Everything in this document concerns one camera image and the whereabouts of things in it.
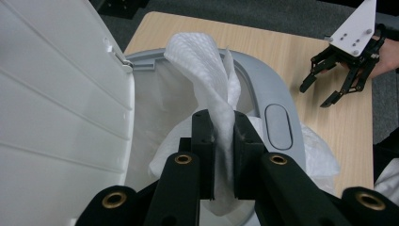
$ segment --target white towel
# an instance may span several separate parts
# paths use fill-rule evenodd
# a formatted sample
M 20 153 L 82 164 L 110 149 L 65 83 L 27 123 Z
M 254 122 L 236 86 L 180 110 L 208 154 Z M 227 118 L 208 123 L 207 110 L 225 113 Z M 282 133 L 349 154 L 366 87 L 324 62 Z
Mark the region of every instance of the white towel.
M 375 182 L 375 190 L 399 205 L 399 158 L 393 158 Z
M 210 201 L 207 208 L 217 216 L 226 215 L 241 203 L 234 198 L 232 190 L 233 110 L 241 87 L 231 53 L 226 50 L 222 62 L 212 37 L 179 33 L 169 41 L 165 58 L 193 83 L 199 103 L 196 111 L 209 110 L 215 129 L 215 200 Z M 191 137 L 191 117 L 176 125 L 160 145 L 150 163 L 153 175 L 161 176 L 168 156 L 178 150 L 180 137 Z

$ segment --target flush button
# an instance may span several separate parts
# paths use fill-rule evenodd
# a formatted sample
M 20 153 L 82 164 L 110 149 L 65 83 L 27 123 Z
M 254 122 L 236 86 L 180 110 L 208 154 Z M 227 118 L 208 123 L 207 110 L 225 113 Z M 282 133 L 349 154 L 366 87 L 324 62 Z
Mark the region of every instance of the flush button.
M 281 105 L 269 105 L 264 111 L 267 135 L 271 145 L 281 151 L 293 145 L 287 111 Z

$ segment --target hole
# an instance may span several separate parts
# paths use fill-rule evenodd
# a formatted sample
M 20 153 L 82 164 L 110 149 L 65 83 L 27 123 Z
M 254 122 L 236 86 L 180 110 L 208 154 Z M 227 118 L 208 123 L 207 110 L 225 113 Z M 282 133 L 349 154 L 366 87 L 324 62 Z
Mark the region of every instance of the hole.
M 127 200 L 127 196 L 124 192 L 116 191 L 109 193 L 103 198 L 103 207 L 107 209 L 114 209 L 120 207 Z
M 283 156 L 277 154 L 270 156 L 270 161 L 278 165 L 285 165 L 288 162 Z
M 334 222 L 329 218 L 319 218 L 319 224 L 322 226 L 334 226 Z
M 362 191 L 356 194 L 356 200 L 365 207 L 377 211 L 384 210 L 386 207 L 385 203 L 378 197 Z
M 174 226 L 177 224 L 177 219 L 174 216 L 166 216 L 162 219 L 162 226 Z
M 122 196 L 120 196 L 120 195 L 114 195 L 114 196 L 109 197 L 108 202 L 110 202 L 110 203 L 117 203 L 117 202 L 120 202 L 121 199 L 122 199 Z
M 175 157 L 175 162 L 178 164 L 188 164 L 192 160 L 191 156 L 186 154 L 181 154 Z

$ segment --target brass screw insert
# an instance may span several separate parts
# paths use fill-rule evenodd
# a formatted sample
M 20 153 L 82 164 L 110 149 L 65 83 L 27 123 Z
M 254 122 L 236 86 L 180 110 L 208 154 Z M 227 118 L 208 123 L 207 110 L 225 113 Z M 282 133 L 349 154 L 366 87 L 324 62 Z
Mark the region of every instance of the brass screw insert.
M 373 210 L 380 211 L 386 208 L 385 203 L 379 198 L 363 191 L 360 191 L 356 194 L 356 200 L 367 208 Z
M 285 165 L 288 162 L 286 158 L 278 154 L 273 154 L 269 159 L 272 161 L 272 163 L 277 165 Z
M 120 207 L 122 204 L 124 204 L 127 200 L 127 196 L 124 192 L 121 191 L 115 191 L 112 193 L 109 193 L 103 198 L 103 207 L 107 209 L 115 209 L 117 207 Z
M 191 156 L 187 154 L 181 154 L 175 157 L 175 162 L 178 164 L 188 164 L 191 160 Z

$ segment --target white cloth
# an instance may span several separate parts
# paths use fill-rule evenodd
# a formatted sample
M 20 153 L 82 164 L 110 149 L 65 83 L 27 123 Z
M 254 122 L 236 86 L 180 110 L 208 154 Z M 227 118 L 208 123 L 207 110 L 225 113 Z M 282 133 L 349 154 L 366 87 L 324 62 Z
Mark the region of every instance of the white cloth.
M 209 110 L 215 128 L 215 200 L 205 203 L 204 206 L 215 215 L 224 216 L 241 204 L 234 198 L 232 190 L 233 110 L 236 108 L 241 87 L 231 53 L 226 50 L 222 61 L 210 36 L 180 33 L 169 41 L 165 58 L 193 83 L 199 106 L 192 113 L 202 109 Z M 255 117 L 249 119 L 263 138 L 262 120 Z M 301 124 L 301 127 L 307 156 L 307 173 L 320 188 L 334 193 L 332 177 L 340 171 L 338 163 L 320 137 L 307 126 Z M 167 158 L 178 150 L 180 137 L 191 137 L 191 116 L 177 124 L 161 143 L 150 163 L 150 174 L 158 178 L 161 176 Z
M 209 110 L 215 129 L 215 200 L 210 201 L 207 208 L 217 216 L 226 215 L 241 203 L 234 198 L 232 191 L 233 110 L 241 87 L 231 53 L 226 50 L 222 62 L 212 37 L 201 33 L 180 33 L 169 41 L 165 58 L 193 83 L 199 103 L 196 111 Z M 160 177 L 166 159 L 178 150 L 179 138 L 190 136 L 190 130 L 191 117 L 172 129 L 150 163 L 152 174 Z
M 379 175 L 375 190 L 399 205 L 399 158 L 393 158 Z

